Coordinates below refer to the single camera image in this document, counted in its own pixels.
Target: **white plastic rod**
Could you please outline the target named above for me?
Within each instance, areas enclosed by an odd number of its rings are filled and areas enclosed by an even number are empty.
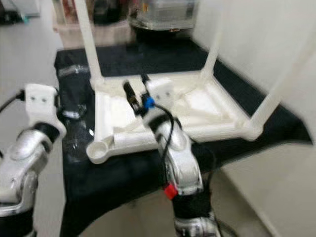
[[[76,10],[77,10],[80,30],[82,33],[84,49],[87,55],[87,60],[88,60],[90,73],[91,73],[90,84],[91,84],[91,87],[95,89],[96,82],[100,80],[103,81],[104,78],[101,75],[97,51],[95,48],[93,35],[91,31],[88,10],[87,10],[85,0],[75,0],[75,5],[76,5]]]
[[[111,123],[111,97],[102,92],[95,91],[95,131],[94,140],[101,141],[113,135]]]
[[[254,129],[262,128],[273,111],[277,108],[282,98],[286,96],[293,88],[293,83],[301,70],[304,68],[310,56],[315,52],[316,48],[316,28],[304,42],[298,56],[294,58],[289,68],[281,74],[276,85],[266,96],[257,111],[251,117],[250,126]]]
[[[184,132],[198,142],[209,142],[244,137],[247,130],[237,129],[234,124],[207,125],[184,128]],[[94,164],[101,164],[108,158],[134,152],[157,149],[158,144],[151,131],[140,133],[117,133],[101,141],[94,141],[87,147],[87,155]]]
[[[220,3],[218,2],[214,4],[218,5],[217,25],[216,25],[215,35],[212,37],[210,41],[210,49],[209,49],[206,63],[201,70],[202,83],[204,83],[205,80],[209,79],[210,76],[212,76],[214,73],[213,69],[214,69],[214,65],[218,56],[222,34],[223,34],[224,18],[225,18],[224,17],[224,3],[220,1]]]

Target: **black tablecloth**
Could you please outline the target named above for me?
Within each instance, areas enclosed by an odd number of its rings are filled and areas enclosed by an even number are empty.
[[[207,53],[190,40],[136,43],[97,49],[104,76],[200,70]],[[86,108],[80,121],[66,119],[67,136],[63,139],[63,168],[66,205],[62,236],[76,236],[92,221],[128,201],[159,189],[163,166],[157,151],[110,158],[106,163],[92,164],[85,153],[93,140],[94,94],[89,85],[89,72],[59,76],[59,70],[71,65],[87,65],[83,49],[59,51],[55,68],[60,85],[61,104],[66,110]],[[217,61],[214,73],[235,100],[252,115],[264,95],[236,73]],[[193,145],[202,172],[212,169],[210,149],[217,157],[217,167],[269,146],[285,142],[311,144],[310,136],[293,113],[279,106],[265,125],[263,134],[254,142],[243,139]]]

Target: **wire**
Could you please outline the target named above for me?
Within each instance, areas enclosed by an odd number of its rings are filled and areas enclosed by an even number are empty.
[[[25,91],[24,90],[20,90],[19,93],[15,94],[14,96],[10,97],[7,101],[4,102],[4,104],[2,104],[0,106],[0,113],[5,110],[6,107],[8,107],[13,101],[15,100],[25,100]],[[0,157],[3,158],[3,153],[2,151],[0,151]]]
[[[161,105],[158,105],[158,104],[154,104],[154,106],[158,109],[161,109],[162,111],[164,111],[167,116],[169,117],[170,119],[170,122],[171,122],[171,127],[170,127],[170,132],[169,132],[169,137],[168,137],[168,140],[167,140],[167,143],[164,147],[164,150],[162,152],[162,160],[165,161],[165,158],[166,158],[166,155],[167,155],[167,151],[168,151],[168,147],[170,145],[170,142],[171,142],[171,138],[172,138],[172,133],[173,133],[173,128],[174,128],[174,117],[172,116],[171,112],[166,109],[165,107],[161,106]]]
[[[218,231],[219,231],[219,233],[221,234],[222,237],[224,236],[223,235],[223,231],[228,233],[232,237],[238,237],[239,236],[237,234],[237,232],[232,227],[227,225],[225,222],[223,222],[223,221],[221,221],[219,219],[216,219],[216,222],[217,222],[217,226],[218,226]]]

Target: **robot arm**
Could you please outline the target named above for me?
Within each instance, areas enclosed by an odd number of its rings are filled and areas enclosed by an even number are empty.
[[[166,78],[149,80],[142,76],[146,92],[142,106],[128,82],[123,88],[136,115],[155,134],[159,152],[165,162],[167,196],[172,200],[178,236],[208,237],[220,234],[211,211],[208,184],[203,181],[198,162],[191,151],[191,140],[169,112],[173,105],[172,81]]]
[[[0,166],[0,236],[32,236],[38,175],[66,129],[56,115],[57,91],[29,84],[25,90],[30,128],[9,147]]]

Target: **red component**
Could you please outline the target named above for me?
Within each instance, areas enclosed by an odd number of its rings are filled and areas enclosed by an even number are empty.
[[[178,191],[175,189],[175,187],[172,184],[168,184],[163,189],[163,191],[166,194],[167,198],[170,200],[172,200],[178,194]]]

